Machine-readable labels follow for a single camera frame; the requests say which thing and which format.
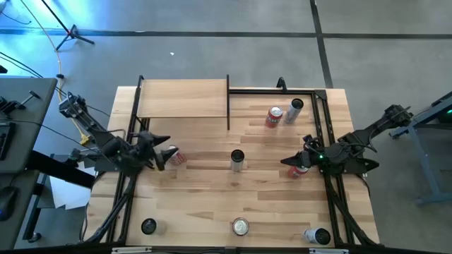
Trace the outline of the wooden shelf black metal legs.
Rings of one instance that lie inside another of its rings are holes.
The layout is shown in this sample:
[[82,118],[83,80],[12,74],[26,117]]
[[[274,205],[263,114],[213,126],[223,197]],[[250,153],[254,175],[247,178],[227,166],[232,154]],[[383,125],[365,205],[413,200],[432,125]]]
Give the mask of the wooden shelf black metal legs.
[[145,79],[141,82],[138,116],[224,118],[230,129],[230,78]]

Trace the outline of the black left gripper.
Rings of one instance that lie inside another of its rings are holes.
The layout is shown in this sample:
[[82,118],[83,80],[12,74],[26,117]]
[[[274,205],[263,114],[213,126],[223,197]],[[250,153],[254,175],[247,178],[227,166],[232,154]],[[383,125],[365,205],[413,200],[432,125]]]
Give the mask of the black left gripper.
[[167,161],[177,153],[177,148],[162,150],[155,154],[154,146],[164,143],[170,139],[169,135],[155,135],[147,131],[141,131],[136,134],[137,141],[133,145],[135,154],[140,162],[145,166],[152,166],[152,160],[155,157],[155,163],[158,170],[165,170]]

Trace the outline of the black desk clamp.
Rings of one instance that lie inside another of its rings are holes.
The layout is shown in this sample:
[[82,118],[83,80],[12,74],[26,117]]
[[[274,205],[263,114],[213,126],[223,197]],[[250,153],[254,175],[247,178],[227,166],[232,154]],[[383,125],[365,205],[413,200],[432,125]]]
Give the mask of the black desk clamp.
[[19,109],[24,110],[25,104],[30,101],[32,98],[40,99],[41,97],[33,92],[32,90],[29,91],[30,95],[24,99],[22,102],[11,100],[8,101],[4,97],[0,96],[0,112],[4,114],[10,114],[12,111]]

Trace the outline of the blue-grey metal desk frame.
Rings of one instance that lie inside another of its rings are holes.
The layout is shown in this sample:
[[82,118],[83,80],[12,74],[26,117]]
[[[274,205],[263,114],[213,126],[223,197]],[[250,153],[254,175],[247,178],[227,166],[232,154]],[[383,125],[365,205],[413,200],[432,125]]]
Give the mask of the blue-grey metal desk frame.
[[422,147],[419,130],[440,130],[452,132],[452,91],[432,102],[424,111],[414,115],[406,127],[397,128],[389,133],[392,139],[408,134],[420,159],[421,168],[427,179],[431,193],[416,199],[418,205],[452,201],[452,191],[441,189],[440,173],[432,169],[431,155]]

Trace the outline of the black metal rig frame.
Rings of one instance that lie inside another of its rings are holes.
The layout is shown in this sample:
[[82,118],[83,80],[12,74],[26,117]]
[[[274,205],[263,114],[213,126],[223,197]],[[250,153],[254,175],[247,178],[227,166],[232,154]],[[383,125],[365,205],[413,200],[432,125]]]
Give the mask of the black metal rig frame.
[[[119,87],[109,128],[129,127],[138,111],[141,88]],[[290,102],[304,106],[293,124],[284,118]],[[265,125],[268,110],[280,107],[275,128]],[[353,129],[345,92],[341,89],[230,88],[230,129],[224,118],[141,118],[151,132],[169,135],[186,162],[158,172],[145,169],[138,177],[131,206],[124,208],[113,237],[128,246],[198,246],[218,251],[223,247],[303,248],[306,229],[331,227],[322,175],[311,169],[290,179],[280,160],[302,148],[305,135],[332,140]],[[233,172],[230,155],[244,152],[243,168]],[[244,236],[232,230],[233,221],[249,222]],[[163,235],[145,235],[147,218],[167,224]]]

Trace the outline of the Celsius Arctic Vibe can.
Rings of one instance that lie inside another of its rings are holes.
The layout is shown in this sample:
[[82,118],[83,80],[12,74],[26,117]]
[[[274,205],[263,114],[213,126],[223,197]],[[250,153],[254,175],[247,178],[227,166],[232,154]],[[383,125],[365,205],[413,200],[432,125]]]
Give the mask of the Celsius Arctic Vibe can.
[[289,104],[288,110],[286,111],[284,122],[286,124],[293,124],[299,116],[303,106],[304,103],[300,98],[293,99]]

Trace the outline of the red Fanta can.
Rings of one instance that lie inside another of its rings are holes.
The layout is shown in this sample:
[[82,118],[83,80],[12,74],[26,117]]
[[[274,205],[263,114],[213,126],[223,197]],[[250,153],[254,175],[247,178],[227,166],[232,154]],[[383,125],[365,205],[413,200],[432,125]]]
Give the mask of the red Fanta can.
[[283,116],[283,110],[280,107],[272,106],[267,113],[265,125],[268,128],[275,128]]
[[306,167],[296,167],[291,166],[289,170],[287,171],[287,176],[290,179],[298,179],[302,175],[306,174],[309,171],[309,168]]

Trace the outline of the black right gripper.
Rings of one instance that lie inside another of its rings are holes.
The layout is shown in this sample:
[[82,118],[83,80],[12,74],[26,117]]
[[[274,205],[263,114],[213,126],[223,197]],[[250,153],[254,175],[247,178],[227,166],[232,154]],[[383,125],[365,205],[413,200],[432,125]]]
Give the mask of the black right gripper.
[[280,160],[282,164],[294,167],[311,168],[313,166],[324,165],[330,162],[329,157],[323,150],[305,150],[306,154],[296,154]]

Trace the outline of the red Coca-Cola can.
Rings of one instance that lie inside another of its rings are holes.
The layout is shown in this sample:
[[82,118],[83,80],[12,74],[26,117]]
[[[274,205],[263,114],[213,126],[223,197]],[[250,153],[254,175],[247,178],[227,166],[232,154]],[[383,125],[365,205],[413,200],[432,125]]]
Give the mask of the red Coca-Cola can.
[[174,166],[179,166],[186,162],[186,157],[184,154],[178,149],[169,159],[169,162]]
[[244,236],[249,232],[249,222],[243,217],[238,217],[232,223],[232,230],[236,235]]

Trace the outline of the Celsius Tropical Vibe can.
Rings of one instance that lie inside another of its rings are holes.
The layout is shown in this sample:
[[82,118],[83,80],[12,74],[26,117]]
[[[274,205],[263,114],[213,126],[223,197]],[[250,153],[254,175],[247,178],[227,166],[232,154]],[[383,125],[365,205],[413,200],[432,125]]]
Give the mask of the Celsius Tropical Vibe can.
[[167,224],[161,219],[147,218],[141,224],[141,231],[145,235],[163,235],[167,231]]

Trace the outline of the black keyboard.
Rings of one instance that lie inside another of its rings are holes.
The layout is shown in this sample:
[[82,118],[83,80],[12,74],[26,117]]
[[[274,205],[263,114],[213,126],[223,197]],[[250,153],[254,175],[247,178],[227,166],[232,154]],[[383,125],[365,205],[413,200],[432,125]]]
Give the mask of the black keyboard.
[[0,123],[0,161],[5,160],[6,158],[15,129],[15,123]]

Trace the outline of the black tripod stand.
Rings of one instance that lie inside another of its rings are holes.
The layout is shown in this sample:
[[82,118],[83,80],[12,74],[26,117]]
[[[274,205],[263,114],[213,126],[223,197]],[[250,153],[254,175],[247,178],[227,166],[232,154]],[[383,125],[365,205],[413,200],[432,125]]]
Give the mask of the black tripod stand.
[[66,36],[65,38],[59,43],[59,45],[56,47],[56,51],[59,51],[59,49],[61,48],[61,46],[69,41],[69,40],[73,40],[73,39],[77,39],[77,40],[81,40],[83,42],[87,42],[89,44],[94,45],[95,43],[92,40],[89,40],[85,37],[82,37],[79,32],[78,32],[78,28],[76,25],[72,25],[70,29],[68,29],[63,22],[61,21],[61,19],[57,16],[57,14],[50,8],[50,6],[46,3],[45,0],[41,0],[41,2],[45,5],[45,7],[49,10],[49,12],[54,16],[54,18],[56,19],[56,21],[60,24],[60,26],[64,29],[64,31],[66,32]]

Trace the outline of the silver metal bracket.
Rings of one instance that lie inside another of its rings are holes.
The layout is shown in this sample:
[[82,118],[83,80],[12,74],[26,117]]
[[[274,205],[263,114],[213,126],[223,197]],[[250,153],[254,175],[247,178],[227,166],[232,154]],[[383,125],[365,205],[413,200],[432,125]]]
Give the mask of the silver metal bracket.
[[337,248],[310,248],[309,254],[350,254],[347,249]]
[[153,249],[151,247],[127,246],[127,247],[113,248],[111,254],[144,254],[144,253],[151,253],[152,251],[153,251]]

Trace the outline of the black desk leg frame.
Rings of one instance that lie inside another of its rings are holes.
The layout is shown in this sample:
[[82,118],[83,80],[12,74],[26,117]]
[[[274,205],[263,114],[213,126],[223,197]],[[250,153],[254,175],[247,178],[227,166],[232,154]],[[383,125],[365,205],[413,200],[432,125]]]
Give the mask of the black desk leg frame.
[[28,241],[29,243],[34,243],[42,237],[40,233],[36,232],[35,227],[42,209],[39,206],[40,197],[46,187],[45,184],[48,176],[53,176],[57,179],[85,188],[91,188],[95,182],[94,176],[77,169],[75,167],[75,163],[70,162],[69,158],[65,161],[61,161],[62,158],[63,157],[60,155],[55,156],[55,154],[52,154],[49,157],[37,151],[32,151],[27,163],[25,164],[25,168],[27,170],[43,174],[41,181],[38,181],[34,185],[32,195],[35,199],[32,203],[31,213],[23,233],[23,240]]

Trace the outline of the white paper sheet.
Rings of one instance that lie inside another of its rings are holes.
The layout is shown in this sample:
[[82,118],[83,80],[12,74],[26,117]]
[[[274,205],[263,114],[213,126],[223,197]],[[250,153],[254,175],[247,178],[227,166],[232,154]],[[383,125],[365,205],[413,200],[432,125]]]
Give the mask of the white paper sheet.
[[50,176],[50,184],[55,208],[63,207],[65,210],[71,210],[85,207],[90,200],[90,188],[78,186],[53,176]]

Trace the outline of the grey desk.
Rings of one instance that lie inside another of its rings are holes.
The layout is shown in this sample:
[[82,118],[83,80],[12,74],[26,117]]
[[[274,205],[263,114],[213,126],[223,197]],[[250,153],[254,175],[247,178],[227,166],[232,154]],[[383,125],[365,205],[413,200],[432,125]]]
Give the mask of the grey desk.
[[0,250],[15,246],[27,212],[39,172],[26,170],[25,166],[56,85],[55,78],[0,78],[0,96],[8,101],[22,102],[30,92],[39,95],[27,101],[23,110],[16,109],[10,114],[16,129],[6,158],[0,161],[0,189],[11,185],[18,188],[18,192],[11,217],[0,221]]

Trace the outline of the black computer mouse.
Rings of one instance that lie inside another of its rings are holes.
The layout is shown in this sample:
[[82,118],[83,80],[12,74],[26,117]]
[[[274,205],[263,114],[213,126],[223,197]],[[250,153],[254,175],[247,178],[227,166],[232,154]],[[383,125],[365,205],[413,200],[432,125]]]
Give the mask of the black computer mouse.
[[0,221],[6,221],[13,214],[18,189],[6,186],[0,190]]

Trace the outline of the tall white beverage can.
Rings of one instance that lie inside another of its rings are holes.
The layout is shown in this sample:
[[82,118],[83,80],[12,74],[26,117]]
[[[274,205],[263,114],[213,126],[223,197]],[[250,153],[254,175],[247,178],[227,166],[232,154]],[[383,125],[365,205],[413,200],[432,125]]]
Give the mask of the tall white beverage can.
[[310,228],[303,233],[304,238],[313,244],[328,245],[331,241],[331,234],[325,228]]

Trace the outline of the tall silver beverage can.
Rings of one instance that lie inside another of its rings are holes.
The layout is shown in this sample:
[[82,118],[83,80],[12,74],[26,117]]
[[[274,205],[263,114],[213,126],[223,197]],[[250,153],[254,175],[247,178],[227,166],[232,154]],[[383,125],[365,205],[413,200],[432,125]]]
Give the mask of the tall silver beverage can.
[[233,172],[240,172],[244,163],[244,152],[241,150],[233,150],[230,155],[230,168]]

